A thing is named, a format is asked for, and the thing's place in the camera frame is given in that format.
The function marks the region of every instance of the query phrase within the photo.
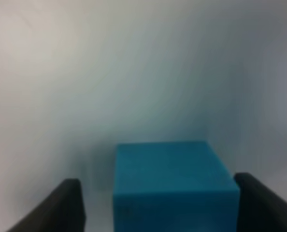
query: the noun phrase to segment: white wall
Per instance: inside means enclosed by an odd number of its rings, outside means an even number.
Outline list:
[[[286,88],[285,4],[0,0],[0,232],[66,177],[111,231],[119,142],[209,138],[287,198]]]

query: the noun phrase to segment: foam block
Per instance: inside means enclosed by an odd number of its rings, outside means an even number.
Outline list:
[[[205,142],[117,148],[115,232],[234,232],[239,196]]]

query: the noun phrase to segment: blue box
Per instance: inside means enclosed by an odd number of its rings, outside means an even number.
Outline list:
[[[115,232],[235,232],[239,196],[206,142],[117,148]]]

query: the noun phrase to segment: cube top face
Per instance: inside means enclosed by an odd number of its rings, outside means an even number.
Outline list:
[[[117,148],[114,195],[239,191],[206,142]]]

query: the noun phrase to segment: white backdrop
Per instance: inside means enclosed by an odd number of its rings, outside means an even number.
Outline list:
[[[287,2],[0,0],[0,232],[67,177],[112,231],[115,144],[195,139],[287,199]]]

